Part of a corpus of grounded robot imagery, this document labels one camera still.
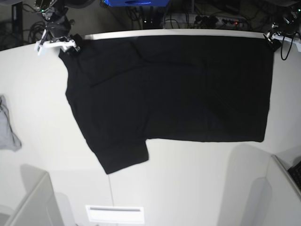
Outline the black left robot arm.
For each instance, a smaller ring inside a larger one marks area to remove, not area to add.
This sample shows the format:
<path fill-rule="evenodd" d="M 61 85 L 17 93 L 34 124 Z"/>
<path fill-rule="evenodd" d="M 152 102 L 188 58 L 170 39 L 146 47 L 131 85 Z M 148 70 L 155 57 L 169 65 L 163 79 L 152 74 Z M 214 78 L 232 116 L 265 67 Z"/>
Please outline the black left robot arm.
<path fill-rule="evenodd" d="M 273 51 L 282 46 L 283 41 L 296 44 L 301 50 L 301 2 L 299 0 L 269 0 L 277 7 L 272 16 L 271 27 L 263 34 Z"/>

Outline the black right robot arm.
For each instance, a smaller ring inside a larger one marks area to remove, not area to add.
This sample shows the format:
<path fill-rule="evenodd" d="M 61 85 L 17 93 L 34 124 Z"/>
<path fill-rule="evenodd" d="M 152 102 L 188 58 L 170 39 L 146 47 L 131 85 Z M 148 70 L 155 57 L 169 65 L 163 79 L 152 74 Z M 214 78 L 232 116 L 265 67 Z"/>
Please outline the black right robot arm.
<path fill-rule="evenodd" d="M 37 0 L 35 8 L 41 14 L 44 30 L 41 39 L 35 42 L 34 50 L 41 55 L 48 49 L 59 48 L 75 55 L 81 51 L 80 35 L 70 35 L 75 21 L 67 17 L 68 8 L 63 0 Z"/>

